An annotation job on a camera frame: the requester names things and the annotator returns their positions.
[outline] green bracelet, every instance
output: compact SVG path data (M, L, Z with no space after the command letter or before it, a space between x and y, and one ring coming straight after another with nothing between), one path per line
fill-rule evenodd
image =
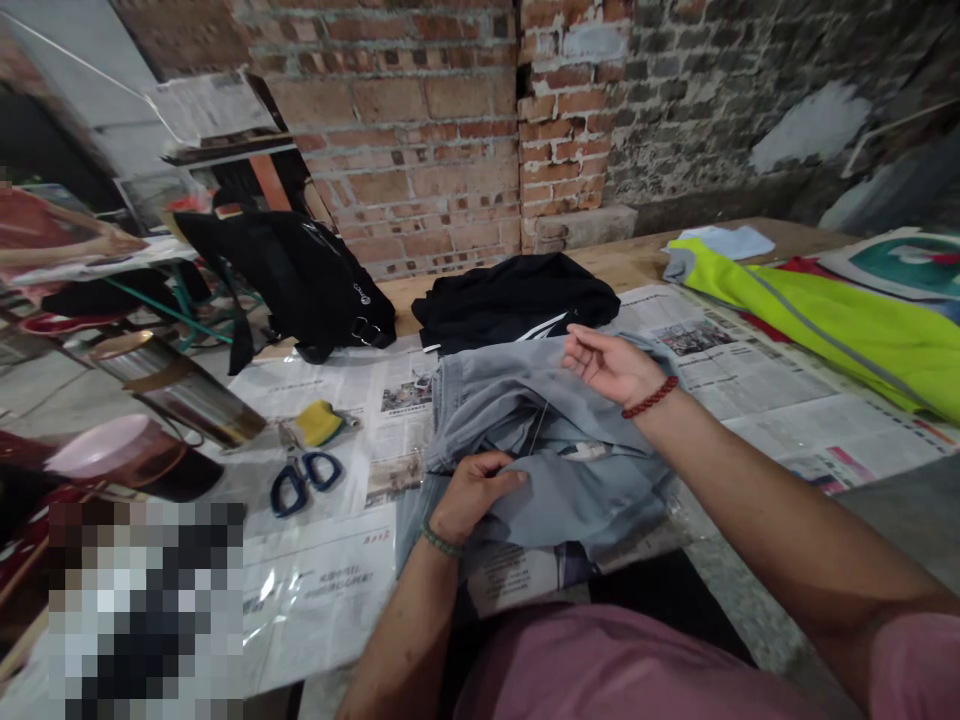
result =
M430 524L428 520L423 521L423 525L420 526L420 534L423 535L424 539L431 545L433 545L437 550L442 552L444 555L447 555L452 558L459 558L463 555L463 549L454 547L445 540L441 540L437 534L430 529Z

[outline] blue scissors handle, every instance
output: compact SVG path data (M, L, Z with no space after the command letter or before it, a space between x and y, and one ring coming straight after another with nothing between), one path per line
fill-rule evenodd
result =
M297 496L297 499L294 500L290 506L284 505L283 503L283 483L287 481L290 482L290 486ZM302 510L306 504L307 487L303 482L303 478L300 477L300 473L297 472L297 468L294 465L287 463L283 470L280 471L280 474L277 475L277 479L273 481L273 486L270 488L270 509L273 510L273 514L276 517L285 518Z
M307 469L307 479L317 492L329 490L343 473L343 467L333 455L324 452L312 452L306 453L302 459L303 465ZM318 460L326 460L330 463L330 467L333 468L330 477L324 477L324 474L319 470L317 467Z

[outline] scissors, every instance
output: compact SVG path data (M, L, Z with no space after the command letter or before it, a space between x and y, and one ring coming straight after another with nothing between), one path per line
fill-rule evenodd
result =
M304 453L303 448L300 447L300 441L297 440L297 436L282 423L279 425L279 428L280 446L287 453L287 463L284 465L283 470L280 471L280 474L277 475L273 481L273 486L270 488L270 508L273 510L275 516L285 518L302 510L304 505L307 504L307 481L317 492L326 492L337 481L337 478L340 477L343 468L333 455L324 452ZM323 472L317 467L318 460L325 460L330 463L333 470L329 477L325 477ZM306 481L304 480L304 473L300 470L301 462L306 471ZM290 483L290 486L297 496L297 499L289 506L284 504L282 497L283 484L285 482Z

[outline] light blue cloth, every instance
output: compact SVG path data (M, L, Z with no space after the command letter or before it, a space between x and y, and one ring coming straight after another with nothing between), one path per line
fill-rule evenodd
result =
M639 337L624 337L653 350ZM484 450L515 456L505 470L525 471L530 480L481 521L465 553L464 576L491 541L524 547L578 541L594 559L662 517L656 490L669 468L618 405L560 367L563 343L558 337L491 345L443 359L433 379L426 476L398 504L398 573L459 461ZM655 359L674 374L664 357ZM584 442L605 444L606 454L589 461L564 457Z
M707 225L702 228L693 228L684 230L680 233L678 240L697 237L703 241L703 244L719 255L728 257L731 260L744 260L748 257L756 257L773 250L773 241L766 235L754 230L749 225L744 225L736 230L727 230L725 228ZM664 252L670 252L671 240Z

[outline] yellow sponge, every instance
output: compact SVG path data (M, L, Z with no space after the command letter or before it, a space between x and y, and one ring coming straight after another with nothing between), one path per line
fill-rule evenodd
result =
M326 400L317 400L297 416L296 423L303 430L304 442L319 447L340 431L343 418L333 411Z

